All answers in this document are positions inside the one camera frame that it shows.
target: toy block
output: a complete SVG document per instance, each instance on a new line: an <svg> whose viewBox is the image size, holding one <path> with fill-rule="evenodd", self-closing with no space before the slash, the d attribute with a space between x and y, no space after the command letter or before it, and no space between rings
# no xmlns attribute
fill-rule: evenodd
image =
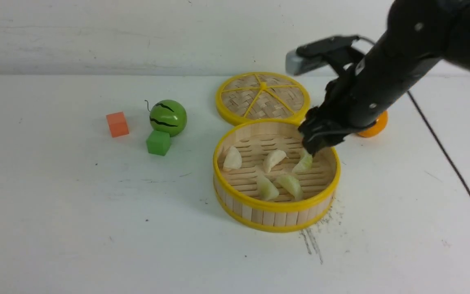
<svg viewBox="0 0 470 294"><path fill-rule="evenodd" d="M130 134L128 123L126 122L123 112L116 112L115 114L107 115L106 120L108 121L108 127L110 128L112 138Z"/></svg>
<svg viewBox="0 0 470 294"><path fill-rule="evenodd" d="M151 154L158 156L165 156L170 149L171 139L170 134L154 130L151 132L148 139L146 139L146 147Z"/></svg>

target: white wall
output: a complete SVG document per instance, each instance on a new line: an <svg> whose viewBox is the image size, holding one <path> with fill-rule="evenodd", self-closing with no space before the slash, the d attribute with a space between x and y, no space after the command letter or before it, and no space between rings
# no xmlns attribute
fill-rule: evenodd
<svg viewBox="0 0 470 294"><path fill-rule="evenodd" d="M0 74L282 73L303 43L377 39L392 1L0 0Z"/></svg>

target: bamboo steamer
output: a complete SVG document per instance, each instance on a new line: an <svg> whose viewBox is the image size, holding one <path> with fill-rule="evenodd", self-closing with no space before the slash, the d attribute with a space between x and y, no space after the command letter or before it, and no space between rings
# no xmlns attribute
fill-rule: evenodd
<svg viewBox="0 0 470 294"><path fill-rule="evenodd" d="M334 148L326 148L313 157L312 169L299 173L304 199L293 200L283 188L273 201L262 201L256 189L256 176L262 172L266 155L275 149L289 158L276 165L266 176L273 182L289 173L297 164L302 149L298 123L283 119L261 119L243 123L229 131L218 143L214 156L214 186L217 200L235 220L268 232L292 232L313 225L332 205L341 166ZM222 163L231 146L242 156L241 169L225 172Z"/></svg>
<svg viewBox="0 0 470 294"><path fill-rule="evenodd" d="M250 72L226 80L215 101L220 116L232 125L265 118L299 123L310 107L310 97L301 84L269 72Z"/></svg>

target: watermelon stripe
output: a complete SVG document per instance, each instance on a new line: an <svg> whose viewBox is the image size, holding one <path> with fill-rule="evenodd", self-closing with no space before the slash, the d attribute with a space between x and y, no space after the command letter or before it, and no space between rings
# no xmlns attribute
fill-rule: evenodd
<svg viewBox="0 0 470 294"><path fill-rule="evenodd" d="M178 125L170 125L169 123L164 123L164 122L158 121L157 119L154 119L154 118L150 118L150 121L153 121L157 125L165 125L167 127L178 127Z"/></svg>
<svg viewBox="0 0 470 294"><path fill-rule="evenodd" d="M174 112L173 109L171 109L169 106L166 106L166 105L164 105L164 104L162 104L162 103L157 103L157 104L155 104L155 106L157 106L157 105L159 105L159 106L162 107L162 108L166 108L166 109L170 110L171 112Z"/></svg>

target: green cube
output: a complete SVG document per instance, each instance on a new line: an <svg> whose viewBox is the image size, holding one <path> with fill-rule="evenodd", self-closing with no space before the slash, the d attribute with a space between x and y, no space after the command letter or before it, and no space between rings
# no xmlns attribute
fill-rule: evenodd
<svg viewBox="0 0 470 294"><path fill-rule="evenodd" d="M170 134L166 132L153 131L148 139L146 139L146 146L148 152L157 154L158 156L165 156L170 149L171 139Z"/></svg>

